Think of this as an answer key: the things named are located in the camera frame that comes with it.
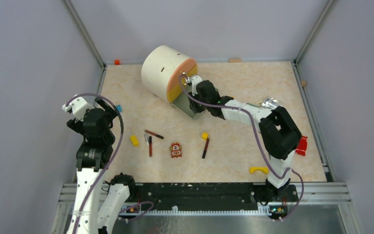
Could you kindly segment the cream round drawer organizer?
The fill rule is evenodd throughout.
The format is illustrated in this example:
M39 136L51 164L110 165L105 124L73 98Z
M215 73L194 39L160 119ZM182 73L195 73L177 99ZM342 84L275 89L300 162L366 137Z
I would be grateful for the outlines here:
M154 95L194 118L196 114L190 109L188 97L179 83L179 76L182 73L189 77L198 74L196 60L161 45L155 48L142 64L141 81Z

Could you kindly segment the brown lipstick tube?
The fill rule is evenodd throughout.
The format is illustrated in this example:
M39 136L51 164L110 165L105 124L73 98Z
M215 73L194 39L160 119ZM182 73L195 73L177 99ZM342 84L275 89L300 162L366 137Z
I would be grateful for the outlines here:
M152 131L149 131L149 130L145 130L145 133L150 134L150 135L152 135L152 136L155 136L155 137L157 137L157 138L159 138L159 139L164 139L164 137L163 137L162 135L157 134L157 133L152 132Z

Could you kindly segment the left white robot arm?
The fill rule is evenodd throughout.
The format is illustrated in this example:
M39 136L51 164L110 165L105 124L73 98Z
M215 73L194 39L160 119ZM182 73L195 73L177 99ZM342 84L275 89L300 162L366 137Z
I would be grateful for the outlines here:
M120 174L109 185L100 204L105 174L118 153L124 136L124 122L117 107L107 98L93 94L97 107L74 95L62 107L73 114L67 126L83 137L76 153L76 193L69 234L110 234L122 206L135 199L137 189L130 175Z

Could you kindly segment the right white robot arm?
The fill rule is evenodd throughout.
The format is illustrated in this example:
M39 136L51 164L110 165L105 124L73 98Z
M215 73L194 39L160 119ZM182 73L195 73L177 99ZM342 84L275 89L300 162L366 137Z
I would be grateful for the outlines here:
M265 197L267 201L279 201L284 197L293 172L293 156L302 139L288 111L282 106L267 109L221 96L211 81L198 75L181 73L178 81L193 113L208 111L213 117L251 126L268 167Z

